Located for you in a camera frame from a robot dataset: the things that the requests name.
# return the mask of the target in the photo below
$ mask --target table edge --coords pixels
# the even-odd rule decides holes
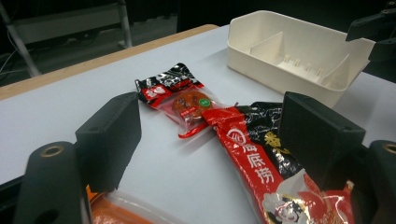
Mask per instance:
[[[160,39],[156,39],[150,41],[145,44],[141,44],[135,47],[131,47],[128,49],[123,49],[114,53],[107,54],[105,56],[101,56],[92,60],[88,60],[83,63],[77,63],[66,68],[62,68],[53,72],[49,72],[47,74],[32,77],[20,82],[12,83],[0,88],[0,100],[4,100],[10,98],[12,96],[19,95],[21,93],[31,91],[50,83],[65,79],[67,77],[72,77],[78,75],[80,73],[92,70],[94,68],[114,63],[116,61],[134,56],[136,54],[140,54],[151,49],[156,49],[158,47],[176,42],[178,40],[182,40],[193,35],[198,35],[200,33],[204,33],[206,31],[210,31],[213,29],[219,28],[217,25],[206,24],[202,25],[184,32],[180,32],[174,35],[169,35]]]

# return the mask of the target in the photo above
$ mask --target white plastic tray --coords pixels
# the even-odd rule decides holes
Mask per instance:
[[[333,107],[367,65],[373,41],[270,11],[230,23],[227,64],[284,93],[295,91]]]

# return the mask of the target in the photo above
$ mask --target printed logo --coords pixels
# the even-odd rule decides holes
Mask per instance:
[[[242,131],[239,129],[231,129],[230,131],[228,131],[227,137],[233,139],[235,142],[241,145],[244,145],[247,142],[244,133],[242,133]]]
[[[208,99],[201,99],[199,100],[199,105],[208,107],[210,106],[210,101]]]

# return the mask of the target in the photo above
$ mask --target snack package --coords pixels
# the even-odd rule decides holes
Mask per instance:
[[[115,190],[90,198],[93,224],[183,224],[155,206]]]
[[[191,137],[207,127],[202,112],[219,107],[213,94],[183,63],[158,76],[136,80],[135,84],[142,102],[179,125],[180,138]]]
[[[261,223],[354,223],[349,194],[320,191],[277,138],[281,103],[254,103],[203,113],[217,132]]]

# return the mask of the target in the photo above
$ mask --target red snack package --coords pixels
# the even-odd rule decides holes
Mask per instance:
[[[183,63],[158,76],[136,80],[135,84],[142,102],[177,122],[180,138],[191,137],[207,127],[202,112],[219,107],[213,94]]]
[[[139,94],[139,100],[157,108],[161,100],[171,96],[175,92],[183,91],[195,86],[202,88],[199,82],[184,63],[178,63],[169,71],[145,80],[136,80],[135,85]]]
[[[158,105],[159,110],[178,123],[180,138],[191,137],[206,128],[202,113],[214,108],[219,108],[214,96],[196,87],[174,93]]]
[[[320,191],[282,148],[281,103],[255,103],[203,113],[233,161],[260,223],[354,223],[349,194]]]

